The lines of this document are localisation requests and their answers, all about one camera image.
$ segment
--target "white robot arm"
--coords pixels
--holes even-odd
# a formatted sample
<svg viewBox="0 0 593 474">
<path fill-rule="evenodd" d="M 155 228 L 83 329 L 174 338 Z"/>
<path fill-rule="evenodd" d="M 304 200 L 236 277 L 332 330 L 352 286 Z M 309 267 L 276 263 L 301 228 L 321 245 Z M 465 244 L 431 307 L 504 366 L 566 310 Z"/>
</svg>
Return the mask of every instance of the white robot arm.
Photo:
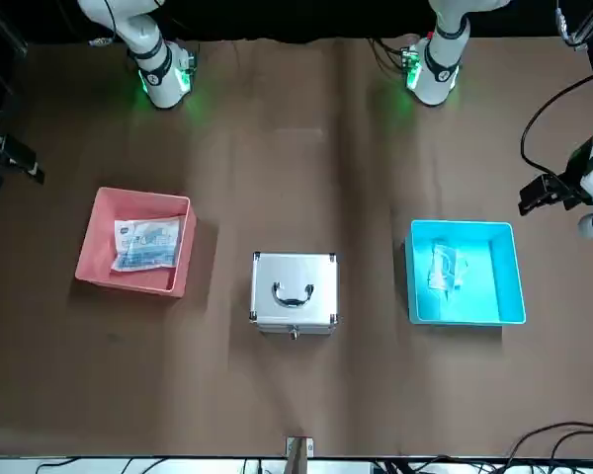
<svg viewBox="0 0 593 474">
<path fill-rule="evenodd" d="M 455 87 L 462 53 L 470 37 L 470 12 L 488 12 L 510 0 L 429 0 L 437 15 L 431 38 L 411 46 L 418 62 L 409 71 L 406 86 L 427 106 L 442 104 Z"/>
<path fill-rule="evenodd" d="M 562 202 L 566 210 L 584 203 L 593 207 L 593 136 L 573 152 L 560 175 L 545 173 L 520 192 L 521 215 L 543 205 Z M 593 238 L 593 212 L 578 223 L 582 236 Z"/>
<path fill-rule="evenodd" d="M 196 58 L 163 39 L 147 13 L 165 0 L 78 0 L 83 13 L 121 37 L 138 65 L 143 88 L 153 105 L 170 109 L 191 91 Z"/>
</svg>

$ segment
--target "blue box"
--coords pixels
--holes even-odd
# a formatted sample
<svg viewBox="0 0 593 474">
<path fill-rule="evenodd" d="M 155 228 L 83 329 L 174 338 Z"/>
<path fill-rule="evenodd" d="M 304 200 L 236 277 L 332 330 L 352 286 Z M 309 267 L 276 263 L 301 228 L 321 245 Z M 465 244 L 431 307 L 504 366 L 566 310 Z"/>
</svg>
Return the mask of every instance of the blue box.
<svg viewBox="0 0 593 474">
<path fill-rule="evenodd" d="M 435 244 L 467 262 L 463 284 L 446 297 L 428 285 Z M 506 222 L 414 220 L 406 237 L 408 315 L 414 324 L 503 326 L 525 323 L 514 233 Z"/>
</svg>

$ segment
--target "table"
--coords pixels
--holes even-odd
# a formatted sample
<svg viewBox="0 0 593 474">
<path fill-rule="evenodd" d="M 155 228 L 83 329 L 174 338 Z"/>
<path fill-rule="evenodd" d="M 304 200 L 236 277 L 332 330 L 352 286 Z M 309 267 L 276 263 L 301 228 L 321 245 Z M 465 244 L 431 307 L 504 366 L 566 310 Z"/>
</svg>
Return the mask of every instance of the table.
<svg viewBox="0 0 593 474">
<path fill-rule="evenodd" d="M 203 43 L 193 96 L 156 111 L 120 46 L 32 46 L 9 129 L 40 188 L 0 192 L 0 451 L 501 455 L 541 425 L 593 421 L 593 242 L 585 208 L 518 215 L 519 139 L 590 73 L 557 39 L 473 39 L 442 108 L 388 81 L 363 40 Z M 557 170 L 593 131 L 593 83 L 540 118 Z M 174 301 L 73 279 L 101 186 L 189 196 L 199 218 Z M 400 245 L 415 218 L 514 226 L 528 322 L 415 327 Z M 253 251 L 338 253 L 329 339 L 248 324 Z M 526 445 L 548 455 L 554 436 Z M 593 457 L 593 438 L 565 455 Z"/>
</svg>

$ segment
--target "aluminum case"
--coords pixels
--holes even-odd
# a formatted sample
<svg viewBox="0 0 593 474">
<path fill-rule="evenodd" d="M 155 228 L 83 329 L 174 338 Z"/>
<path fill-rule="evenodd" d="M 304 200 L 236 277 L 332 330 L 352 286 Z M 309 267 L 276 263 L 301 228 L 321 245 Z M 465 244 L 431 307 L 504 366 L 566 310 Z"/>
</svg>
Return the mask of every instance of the aluminum case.
<svg viewBox="0 0 593 474">
<path fill-rule="evenodd" d="M 250 322 L 265 333 L 329 335 L 338 325 L 336 254 L 253 254 Z"/>
</svg>

